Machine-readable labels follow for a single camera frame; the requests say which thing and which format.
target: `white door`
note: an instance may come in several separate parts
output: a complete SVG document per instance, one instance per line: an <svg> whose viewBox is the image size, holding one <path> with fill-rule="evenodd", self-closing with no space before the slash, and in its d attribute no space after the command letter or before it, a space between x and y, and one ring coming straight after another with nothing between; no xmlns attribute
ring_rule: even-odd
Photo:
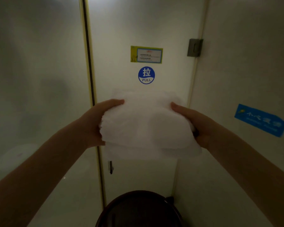
<svg viewBox="0 0 284 227"><path fill-rule="evenodd" d="M198 37L204 0L88 0L97 100L111 98L113 89L174 91L187 102L193 57L190 38ZM161 64L130 62L130 47L163 48ZM138 72L155 71L150 84ZM115 160L110 175L103 159L106 201L133 190L170 196L175 159Z"/></svg>
<svg viewBox="0 0 284 227"><path fill-rule="evenodd" d="M89 108L79 0L0 0L0 179ZM94 226L101 206L93 148L30 226Z"/></svg>
<svg viewBox="0 0 284 227"><path fill-rule="evenodd" d="M276 137L234 117L243 104L284 120L284 0L210 0L203 38L191 108L284 171L284 133ZM206 150L180 161L175 199L196 227L272 226Z"/></svg>

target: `door hinge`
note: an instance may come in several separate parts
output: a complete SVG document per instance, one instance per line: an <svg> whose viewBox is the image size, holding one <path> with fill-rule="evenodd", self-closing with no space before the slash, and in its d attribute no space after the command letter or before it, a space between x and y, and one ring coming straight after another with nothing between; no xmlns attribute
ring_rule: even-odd
<svg viewBox="0 0 284 227"><path fill-rule="evenodd" d="M201 55L203 39L189 39L188 57L199 57Z"/></svg>

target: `chinese character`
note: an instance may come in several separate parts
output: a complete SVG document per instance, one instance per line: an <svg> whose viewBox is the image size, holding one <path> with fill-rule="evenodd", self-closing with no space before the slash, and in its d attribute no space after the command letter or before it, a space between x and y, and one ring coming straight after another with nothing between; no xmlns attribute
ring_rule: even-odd
<svg viewBox="0 0 284 227"><path fill-rule="evenodd" d="M270 124L270 120L271 119L269 119L269 118L263 118L263 121L266 122L266 123L269 123L269 124Z"/></svg>
<svg viewBox="0 0 284 227"><path fill-rule="evenodd" d="M143 76L151 76L151 70L149 69L149 68L147 68L147 69L143 69Z"/></svg>
<svg viewBox="0 0 284 227"><path fill-rule="evenodd" d="M261 120L261 116L254 116L254 117L256 117L258 120Z"/></svg>
<svg viewBox="0 0 284 227"><path fill-rule="evenodd" d="M281 124L280 122L276 122L276 121L273 122L273 125L274 125L274 126L277 126L277 127L282 126L282 124Z"/></svg>

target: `blue sticker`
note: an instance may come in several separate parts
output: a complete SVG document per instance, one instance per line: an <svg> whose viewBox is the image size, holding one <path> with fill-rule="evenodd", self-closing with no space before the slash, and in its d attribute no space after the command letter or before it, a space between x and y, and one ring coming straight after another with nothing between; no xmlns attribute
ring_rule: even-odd
<svg viewBox="0 0 284 227"><path fill-rule="evenodd" d="M140 69L138 77L142 84L150 84L155 79L155 71L151 67L145 66Z"/></svg>
<svg viewBox="0 0 284 227"><path fill-rule="evenodd" d="M277 137L284 132L284 121L278 116L239 104L235 118Z"/></svg>

